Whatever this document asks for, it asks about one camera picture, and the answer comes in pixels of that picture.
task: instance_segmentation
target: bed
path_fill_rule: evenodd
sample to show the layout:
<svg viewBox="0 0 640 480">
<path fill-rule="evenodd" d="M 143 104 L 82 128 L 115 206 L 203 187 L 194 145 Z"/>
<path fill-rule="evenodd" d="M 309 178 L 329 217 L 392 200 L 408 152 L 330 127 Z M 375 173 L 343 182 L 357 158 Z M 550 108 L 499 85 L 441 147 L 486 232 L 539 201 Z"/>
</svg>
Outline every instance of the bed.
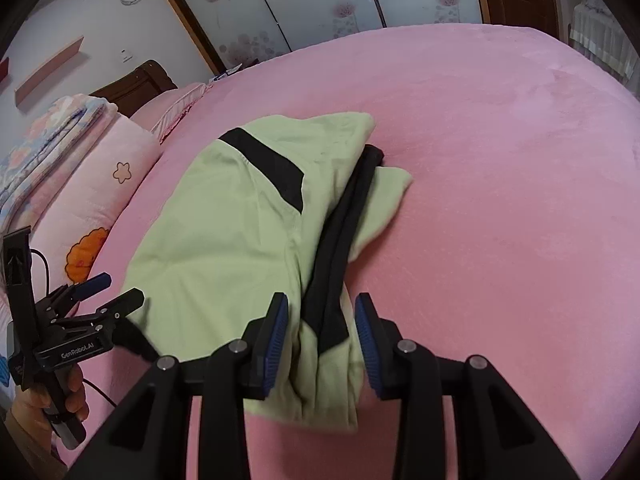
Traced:
<svg viewBox="0 0 640 480">
<path fill-rule="evenodd" d="M 148 100 L 133 94 L 128 102 Z M 210 86 L 166 138 L 98 254 L 91 275 L 108 272 L 113 285 L 79 312 L 118 294 L 135 249 L 202 148 L 270 114 L 344 110 L 371 113 L 371 142 L 415 179 L 394 222 L 348 270 L 352 297 L 370 292 L 380 316 L 438 355 L 486 355 L 580 478 L 602 478 L 640 419 L 640 104 L 532 29 L 364 32 Z M 117 402 L 146 364 L 116 349 L 82 368 Z M 90 436 L 111 408 L 87 396 Z M 196 478 L 197 417 L 196 402 L 188 478 Z M 389 479 L 397 421 L 398 404 L 367 389 L 355 434 L 249 416 L 253 478 Z M 72 462 L 80 450 L 61 449 L 62 457 Z M 447 462 L 456 478 L 455 457 Z"/>
</svg>

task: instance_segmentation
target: orange cartoon print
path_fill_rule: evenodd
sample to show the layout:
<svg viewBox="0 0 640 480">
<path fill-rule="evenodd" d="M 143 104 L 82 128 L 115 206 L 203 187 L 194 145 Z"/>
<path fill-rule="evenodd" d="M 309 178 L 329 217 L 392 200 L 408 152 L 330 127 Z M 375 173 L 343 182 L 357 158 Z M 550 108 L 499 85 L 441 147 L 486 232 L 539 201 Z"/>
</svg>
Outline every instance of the orange cartoon print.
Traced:
<svg viewBox="0 0 640 480">
<path fill-rule="evenodd" d="M 123 164 L 119 162 L 116 166 L 116 171 L 113 172 L 113 177 L 121 184 L 124 184 L 125 180 L 129 180 L 131 178 L 131 167 L 129 163 L 125 162 Z"/>
<path fill-rule="evenodd" d="M 74 283 L 84 282 L 94 264 L 109 231 L 104 227 L 94 229 L 80 238 L 80 241 L 69 250 L 66 255 L 65 272 Z"/>
</svg>

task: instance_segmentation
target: person's arm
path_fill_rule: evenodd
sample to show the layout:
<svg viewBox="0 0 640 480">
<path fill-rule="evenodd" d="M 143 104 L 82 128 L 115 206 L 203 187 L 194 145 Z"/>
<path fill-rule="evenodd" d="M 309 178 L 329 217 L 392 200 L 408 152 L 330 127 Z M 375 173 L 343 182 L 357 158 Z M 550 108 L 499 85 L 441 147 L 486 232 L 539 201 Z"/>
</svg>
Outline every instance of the person's arm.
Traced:
<svg viewBox="0 0 640 480">
<path fill-rule="evenodd" d="M 68 386 L 72 393 L 66 399 L 66 408 L 83 421 L 89 415 L 89 407 L 78 365 L 69 373 Z M 25 392 L 18 387 L 4 421 L 8 433 L 40 480 L 59 480 L 66 474 L 64 463 L 52 454 L 52 429 L 42 413 L 50 404 L 49 394 L 39 385 Z"/>
</svg>

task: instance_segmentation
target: floral blanket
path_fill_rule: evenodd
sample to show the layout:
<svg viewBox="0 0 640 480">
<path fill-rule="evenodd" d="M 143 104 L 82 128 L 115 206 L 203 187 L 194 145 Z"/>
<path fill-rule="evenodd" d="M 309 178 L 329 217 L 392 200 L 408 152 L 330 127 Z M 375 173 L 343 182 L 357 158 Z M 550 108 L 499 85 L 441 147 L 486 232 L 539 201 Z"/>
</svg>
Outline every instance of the floral blanket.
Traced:
<svg viewBox="0 0 640 480">
<path fill-rule="evenodd" d="M 33 121 L 0 163 L 0 234 L 38 221 L 117 111 L 104 98 L 76 94 Z"/>
</svg>

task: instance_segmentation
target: black cable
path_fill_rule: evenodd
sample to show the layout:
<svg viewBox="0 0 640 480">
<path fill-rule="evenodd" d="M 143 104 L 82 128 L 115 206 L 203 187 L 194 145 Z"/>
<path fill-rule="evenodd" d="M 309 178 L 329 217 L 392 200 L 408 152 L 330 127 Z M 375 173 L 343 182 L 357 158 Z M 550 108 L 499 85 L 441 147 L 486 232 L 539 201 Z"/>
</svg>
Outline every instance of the black cable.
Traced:
<svg viewBox="0 0 640 480">
<path fill-rule="evenodd" d="M 37 254 L 42 260 L 42 262 L 44 263 L 44 268 L 47 271 L 47 296 L 48 296 L 49 295 L 49 264 L 47 263 L 47 259 L 44 257 L 44 254 L 42 254 L 39 250 L 31 249 L 31 252 L 33 254 Z"/>
<path fill-rule="evenodd" d="M 109 398 L 109 396 L 108 396 L 104 391 L 102 391 L 100 388 L 98 388 L 98 386 L 96 386 L 95 384 L 93 384 L 91 381 L 87 381 L 86 379 L 82 379 L 82 382 L 83 382 L 83 383 L 88 384 L 88 385 L 89 385 L 89 386 L 91 386 L 91 387 L 92 387 L 96 392 L 98 392 L 99 394 L 101 394 L 101 396 L 103 396 L 111 406 L 113 406 L 114 408 L 116 408 L 116 407 L 117 407 L 117 404 L 116 404 L 115 402 L 113 402 L 113 401 Z"/>
</svg>

